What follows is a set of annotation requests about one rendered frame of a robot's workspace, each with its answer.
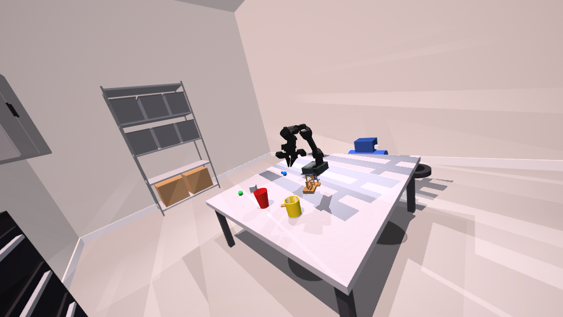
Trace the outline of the yellow mug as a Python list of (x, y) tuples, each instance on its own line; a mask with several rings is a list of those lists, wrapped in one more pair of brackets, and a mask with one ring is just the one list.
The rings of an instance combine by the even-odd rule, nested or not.
[(296, 219), (301, 216), (301, 204), (298, 196), (289, 196), (285, 198), (284, 204), (289, 218)]

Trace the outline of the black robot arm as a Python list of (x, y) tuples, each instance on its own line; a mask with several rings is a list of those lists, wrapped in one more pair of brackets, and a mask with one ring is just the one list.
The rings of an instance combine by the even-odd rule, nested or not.
[[(303, 130), (305, 129), (305, 130)], [(303, 131), (301, 131), (303, 130)], [(303, 139), (305, 139), (309, 146), (312, 149), (312, 156), (313, 158), (315, 158), (315, 162), (316, 165), (322, 165), (324, 164), (323, 162), (323, 157), (324, 154), (322, 152), (321, 149), (317, 148), (315, 142), (313, 141), (312, 138), (312, 131), (311, 129), (306, 126), (306, 124), (299, 124), (299, 125), (294, 125), (294, 126), (289, 126), (289, 127), (284, 127), (284, 129), (281, 130), (280, 135), (282, 136), (282, 138), (284, 138), (285, 140), (287, 140), (287, 142), (289, 141), (293, 141), (296, 143), (296, 136), (295, 134), (300, 133), (301, 137)], [(293, 150), (293, 142), (290, 142), (289, 144), (284, 144), (281, 145), (281, 149), (282, 150)]]

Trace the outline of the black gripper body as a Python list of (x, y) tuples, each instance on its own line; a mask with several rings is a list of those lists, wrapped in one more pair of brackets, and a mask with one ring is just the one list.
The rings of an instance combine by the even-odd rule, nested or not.
[[(289, 141), (289, 142), (287, 142), (287, 144), (289, 144), (290, 142), (293, 142), (293, 141)], [(290, 155), (296, 155), (296, 156), (301, 155), (302, 157), (305, 157), (305, 156), (306, 156), (306, 151), (304, 151), (304, 149), (297, 149), (297, 151), (295, 151), (295, 148), (296, 148), (296, 143), (293, 142), (293, 150), (285, 150), (286, 153), (283, 153), (283, 152), (276, 152), (276, 157), (278, 157), (278, 158), (281, 159), (281, 158), (284, 158), (283, 155), (287, 155), (287, 156), (290, 156)]]

